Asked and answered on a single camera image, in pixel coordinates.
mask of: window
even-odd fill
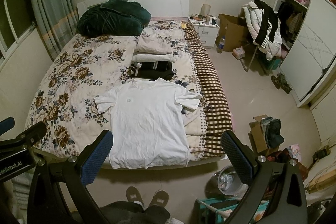
[[[0,0],[0,66],[29,34],[34,20],[30,0]]]

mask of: nightstand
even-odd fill
[[[199,35],[199,39],[201,40],[201,43],[205,48],[214,47],[219,32],[219,26],[217,25],[217,23],[215,25],[212,25],[211,21],[212,18],[210,18],[210,23],[206,24],[205,21],[189,19],[189,22],[196,29],[196,32]]]

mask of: gray slipper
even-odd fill
[[[152,201],[150,202],[148,207],[152,205],[157,205],[164,208],[167,205],[168,200],[169,200],[168,193],[165,192],[164,190],[159,190],[154,194]]]
[[[141,197],[138,189],[135,188],[134,186],[130,186],[130,187],[127,188],[126,198],[127,198],[127,201],[129,201],[129,202],[134,202],[134,201],[140,202],[142,204],[142,207],[145,208],[142,197]]]

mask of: drawer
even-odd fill
[[[217,37],[219,28],[211,28],[206,26],[195,27],[196,31],[198,32],[200,37]]]
[[[201,36],[200,40],[204,47],[212,48],[215,45],[216,37]]]

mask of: plastic bottle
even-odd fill
[[[225,45],[225,36],[223,36],[219,41],[219,44],[218,44],[218,47],[217,47],[217,52],[218,53],[222,53],[224,45]]]

